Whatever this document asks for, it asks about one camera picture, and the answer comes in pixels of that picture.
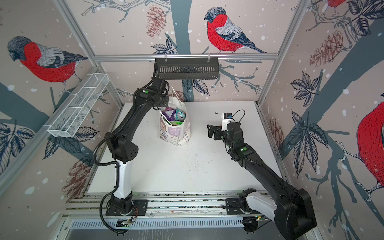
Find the horizontal aluminium frame bar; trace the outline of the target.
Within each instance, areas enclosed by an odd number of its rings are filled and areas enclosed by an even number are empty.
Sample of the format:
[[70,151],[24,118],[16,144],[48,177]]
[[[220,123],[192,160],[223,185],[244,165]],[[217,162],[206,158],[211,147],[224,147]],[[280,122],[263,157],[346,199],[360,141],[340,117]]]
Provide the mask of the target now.
[[242,53],[242,54],[177,54],[177,55],[95,55],[98,63],[106,62],[150,62],[155,59],[212,59],[219,60],[245,60],[245,61],[276,61],[280,58],[278,53]]

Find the white mesh wall shelf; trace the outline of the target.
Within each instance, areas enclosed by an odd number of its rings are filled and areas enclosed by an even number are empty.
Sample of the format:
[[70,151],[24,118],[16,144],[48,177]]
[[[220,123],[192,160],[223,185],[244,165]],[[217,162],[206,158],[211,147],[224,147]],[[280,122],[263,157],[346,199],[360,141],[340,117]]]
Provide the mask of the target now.
[[69,103],[50,125],[48,133],[53,137],[74,137],[109,81],[106,74],[88,74],[81,88],[70,94]]

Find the purple snack packet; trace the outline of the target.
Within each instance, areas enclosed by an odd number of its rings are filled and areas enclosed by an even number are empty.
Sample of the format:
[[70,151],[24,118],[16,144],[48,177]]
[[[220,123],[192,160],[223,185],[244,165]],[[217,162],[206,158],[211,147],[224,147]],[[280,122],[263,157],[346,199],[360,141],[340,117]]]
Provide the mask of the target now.
[[177,120],[177,110],[173,108],[165,108],[162,111],[163,116],[169,121],[173,122]]

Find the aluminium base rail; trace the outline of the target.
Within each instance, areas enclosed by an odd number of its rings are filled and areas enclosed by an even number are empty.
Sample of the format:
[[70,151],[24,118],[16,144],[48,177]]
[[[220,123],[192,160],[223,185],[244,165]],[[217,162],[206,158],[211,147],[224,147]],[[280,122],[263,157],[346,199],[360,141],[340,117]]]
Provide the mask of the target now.
[[[64,217],[98,217],[102,195],[85,195],[66,205]],[[146,218],[223,217],[226,199],[238,199],[239,192],[138,192],[133,200],[147,200]]]

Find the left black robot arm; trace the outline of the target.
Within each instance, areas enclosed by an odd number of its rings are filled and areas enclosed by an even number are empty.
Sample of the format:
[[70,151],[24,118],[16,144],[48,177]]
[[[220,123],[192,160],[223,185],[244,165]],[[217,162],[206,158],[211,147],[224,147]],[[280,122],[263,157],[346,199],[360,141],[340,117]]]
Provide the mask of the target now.
[[132,209],[131,161],[139,153],[139,147],[133,143],[135,132],[149,110],[158,111],[168,106],[169,89],[167,81],[153,77],[134,92],[131,109],[118,127],[105,136],[112,158],[117,162],[117,183],[109,203],[125,213]]

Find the teal red candy packet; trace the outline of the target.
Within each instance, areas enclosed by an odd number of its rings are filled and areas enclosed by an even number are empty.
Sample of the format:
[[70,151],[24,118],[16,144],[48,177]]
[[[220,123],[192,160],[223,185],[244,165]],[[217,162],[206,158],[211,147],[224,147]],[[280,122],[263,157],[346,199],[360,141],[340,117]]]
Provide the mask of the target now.
[[186,119],[186,113],[184,113],[180,109],[176,109],[174,119],[178,122],[184,122]]

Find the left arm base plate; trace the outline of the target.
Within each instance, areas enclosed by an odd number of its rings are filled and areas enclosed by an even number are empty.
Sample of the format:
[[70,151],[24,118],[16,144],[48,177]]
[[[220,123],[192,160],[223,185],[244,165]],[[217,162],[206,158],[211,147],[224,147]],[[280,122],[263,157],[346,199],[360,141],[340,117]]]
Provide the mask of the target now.
[[109,200],[107,203],[106,216],[122,217],[122,216],[145,216],[148,200]]

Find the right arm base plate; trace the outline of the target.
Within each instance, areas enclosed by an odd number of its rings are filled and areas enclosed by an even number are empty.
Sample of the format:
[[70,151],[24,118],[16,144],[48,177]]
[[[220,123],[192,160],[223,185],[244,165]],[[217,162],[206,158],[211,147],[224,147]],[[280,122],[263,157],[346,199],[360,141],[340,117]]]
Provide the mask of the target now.
[[262,215],[258,211],[248,209],[239,198],[225,199],[224,209],[227,215]]

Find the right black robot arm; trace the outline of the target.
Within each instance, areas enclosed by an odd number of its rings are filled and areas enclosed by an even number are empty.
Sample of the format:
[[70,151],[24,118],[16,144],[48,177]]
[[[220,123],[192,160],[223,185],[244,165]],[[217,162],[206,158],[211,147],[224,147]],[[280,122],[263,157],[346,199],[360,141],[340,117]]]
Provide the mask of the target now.
[[315,211],[309,193],[296,189],[278,176],[247,144],[241,123],[231,122],[224,131],[220,126],[208,125],[208,137],[225,144],[231,159],[250,172],[267,190],[270,198],[248,189],[239,195],[245,213],[259,212],[272,220],[280,234],[295,240],[317,226]]

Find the green Lays chips packet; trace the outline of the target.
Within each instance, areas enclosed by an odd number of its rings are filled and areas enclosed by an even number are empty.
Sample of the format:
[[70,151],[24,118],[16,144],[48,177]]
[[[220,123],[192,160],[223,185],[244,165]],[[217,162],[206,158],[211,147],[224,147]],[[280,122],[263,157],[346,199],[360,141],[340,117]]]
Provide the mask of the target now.
[[184,122],[181,122],[181,121],[172,121],[171,122],[171,125],[172,126],[180,126],[180,125],[182,125]]

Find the white printed paper bag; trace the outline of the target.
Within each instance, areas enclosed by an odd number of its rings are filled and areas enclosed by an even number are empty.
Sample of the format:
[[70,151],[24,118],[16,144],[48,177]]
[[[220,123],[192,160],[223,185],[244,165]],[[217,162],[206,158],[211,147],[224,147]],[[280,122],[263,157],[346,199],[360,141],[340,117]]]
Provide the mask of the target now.
[[[162,107],[160,110],[160,127],[159,136],[165,142],[171,143],[175,146],[185,147],[191,139],[191,125],[187,107],[183,98],[179,96],[178,91],[171,87],[169,96],[169,103],[167,107]],[[180,109],[186,113],[186,119],[180,126],[172,126],[162,114],[165,108]]]

